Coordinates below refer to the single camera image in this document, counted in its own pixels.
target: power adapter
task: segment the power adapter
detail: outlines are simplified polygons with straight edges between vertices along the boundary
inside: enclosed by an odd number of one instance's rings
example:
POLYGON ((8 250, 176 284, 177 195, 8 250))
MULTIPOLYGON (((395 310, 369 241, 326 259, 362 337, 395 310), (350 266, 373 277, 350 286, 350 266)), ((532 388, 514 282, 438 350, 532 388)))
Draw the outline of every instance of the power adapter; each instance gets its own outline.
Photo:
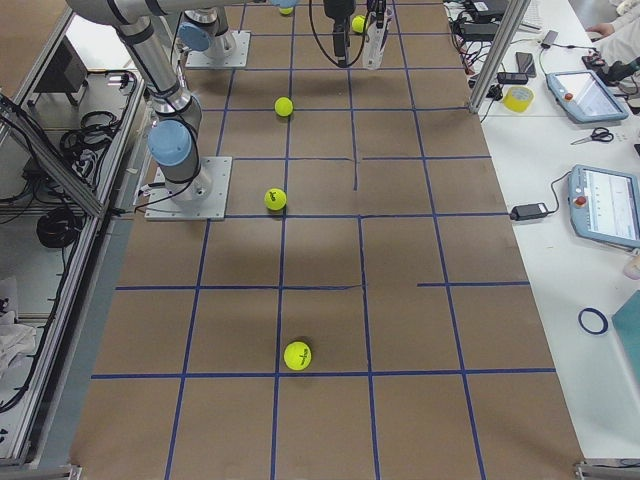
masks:
POLYGON ((550 213, 553 212, 550 212, 544 203, 529 203, 527 205, 516 205, 513 207, 509 213, 509 218, 516 222, 522 222, 524 220, 544 218, 550 213))

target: white desk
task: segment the white desk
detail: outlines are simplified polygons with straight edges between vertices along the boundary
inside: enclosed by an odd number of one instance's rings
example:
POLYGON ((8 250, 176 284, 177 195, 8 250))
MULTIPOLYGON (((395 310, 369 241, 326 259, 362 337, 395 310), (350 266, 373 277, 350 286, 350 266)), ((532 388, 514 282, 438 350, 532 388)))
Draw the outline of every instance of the white desk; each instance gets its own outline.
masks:
MULTIPOLYGON (((566 0, 540 0, 540 15, 549 19, 541 36, 553 29, 559 32, 556 43, 589 45, 566 0)), ((530 35, 518 33, 520 38, 530 35)), ((532 42, 512 45, 504 60, 507 70, 515 70, 515 51, 534 53, 538 77, 528 86, 536 98, 524 114, 496 102, 482 124, 509 209, 539 201, 553 208, 550 182, 577 163, 640 175, 640 157, 633 148, 640 143, 640 119, 630 116, 610 126, 625 141, 570 145, 593 125, 573 124, 556 105, 538 63, 539 47, 532 42)), ((582 70, 584 52, 552 47, 543 54, 545 69, 582 70)), ((577 321, 584 307, 595 307, 610 319, 640 283, 622 274, 628 254, 574 234, 566 182, 556 188, 559 212, 513 227, 567 406, 586 458, 640 458, 640 387, 618 338, 612 330, 589 335, 577 321)))

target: yellow tape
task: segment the yellow tape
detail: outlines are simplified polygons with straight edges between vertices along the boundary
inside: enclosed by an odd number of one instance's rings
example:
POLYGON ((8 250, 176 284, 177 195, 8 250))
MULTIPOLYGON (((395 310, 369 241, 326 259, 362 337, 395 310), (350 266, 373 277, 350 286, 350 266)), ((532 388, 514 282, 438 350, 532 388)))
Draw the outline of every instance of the yellow tape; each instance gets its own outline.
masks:
POLYGON ((514 112, 522 113, 533 101, 533 92, 527 87, 511 87, 504 97, 504 106, 514 112))

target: teal object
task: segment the teal object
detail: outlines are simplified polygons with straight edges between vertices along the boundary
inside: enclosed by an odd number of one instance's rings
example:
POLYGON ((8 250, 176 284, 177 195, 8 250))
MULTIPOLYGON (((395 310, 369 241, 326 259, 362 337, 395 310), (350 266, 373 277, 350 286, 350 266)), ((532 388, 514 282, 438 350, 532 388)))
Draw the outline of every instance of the teal object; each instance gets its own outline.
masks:
POLYGON ((613 315, 613 326, 622 342, 629 363, 640 382, 640 291, 613 315))

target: phone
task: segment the phone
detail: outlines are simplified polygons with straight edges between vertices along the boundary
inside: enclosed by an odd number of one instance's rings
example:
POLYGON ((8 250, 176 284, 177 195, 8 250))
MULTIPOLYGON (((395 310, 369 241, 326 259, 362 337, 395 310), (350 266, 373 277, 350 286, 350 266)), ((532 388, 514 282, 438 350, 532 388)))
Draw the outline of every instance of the phone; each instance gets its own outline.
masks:
POLYGON ((516 52, 516 63, 518 64, 518 72, 526 73, 529 78, 536 76, 536 64, 533 61, 533 54, 516 52))

